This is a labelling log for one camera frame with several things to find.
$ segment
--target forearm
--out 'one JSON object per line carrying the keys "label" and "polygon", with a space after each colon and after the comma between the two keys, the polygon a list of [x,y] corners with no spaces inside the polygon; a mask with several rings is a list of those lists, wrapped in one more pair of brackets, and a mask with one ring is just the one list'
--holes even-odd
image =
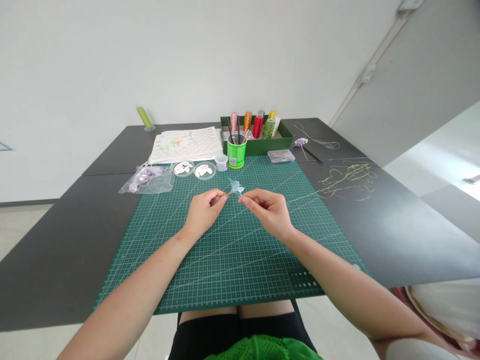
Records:
{"label": "forearm", "polygon": [[154,252],[90,315],[58,359],[123,359],[196,240],[181,230]]}
{"label": "forearm", "polygon": [[295,230],[284,243],[336,308],[371,340],[415,337],[428,330],[387,289],[310,237]]}

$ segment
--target leg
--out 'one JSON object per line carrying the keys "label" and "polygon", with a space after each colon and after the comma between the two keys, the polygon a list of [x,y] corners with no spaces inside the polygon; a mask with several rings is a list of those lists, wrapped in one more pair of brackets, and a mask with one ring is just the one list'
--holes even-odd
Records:
{"label": "leg", "polygon": [[178,325],[183,324],[184,322],[199,319],[199,318],[206,318],[209,316],[215,315],[226,315],[226,314],[238,314],[238,309],[235,306],[230,307],[220,307],[215,309],[207,309],[207,310],[197,310],[197,311],[187,311],[182,312],[180,317],[180,322]]}
{"label": "leg", "polygon": [[253,319],[278,316],[294,312],[295,309],[290,300],[281,300],[239,306],[238,314],[240,315],[240,319]]}
{"label": "leg", "polygon": [[223,353],[241,339],[239,321],[236,307],[183,312],[169,360],[204,359]]}
{"label": "leg", "polygon": [[292,338],[301,341],[314,352],[314,344],[305,330],[300,312],[291,300],[264,302],[239,307],[241,337],[269,335],[274,338]]}

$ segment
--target orange thread spool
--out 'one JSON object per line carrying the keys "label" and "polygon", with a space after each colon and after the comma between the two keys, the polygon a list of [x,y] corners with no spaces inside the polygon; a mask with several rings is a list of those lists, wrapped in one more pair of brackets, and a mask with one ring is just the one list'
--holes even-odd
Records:
{"label": "orange thread spool", "polygon": [[252,124],[252,113],[247,111],[245,113],[245,118],[243,119],[243,131],[248,131],[250,129],[250,125]]}

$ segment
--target floor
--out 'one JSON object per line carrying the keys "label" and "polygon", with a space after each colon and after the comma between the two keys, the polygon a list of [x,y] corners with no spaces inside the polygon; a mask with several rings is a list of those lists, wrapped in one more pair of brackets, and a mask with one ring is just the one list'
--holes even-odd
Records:
{"label": "floor", "polygon": [[[0,208],[0,261],[49,210],[51,205]],[[351,325],[326,296],[299,299],[298,307],[310,338],[325,359],[377,360],[365,335]],[[81,324],[0,332],[3,360],[55,359]],[[128,354],[128,360],[163,360],[170,352],[177,315],[152,317]]]}

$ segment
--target baseboard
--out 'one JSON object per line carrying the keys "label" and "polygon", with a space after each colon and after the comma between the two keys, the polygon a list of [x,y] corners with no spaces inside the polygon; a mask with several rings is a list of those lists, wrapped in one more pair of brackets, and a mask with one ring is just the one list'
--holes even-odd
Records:
{"label": "baseboard", "polygon": [[10,201],[0,202],[0,208],[9,208],[14,206],[29,206],[29,205],[45,205],[55,204],[58,199],[44,199],[44,200],[27,200],[27,201]]}

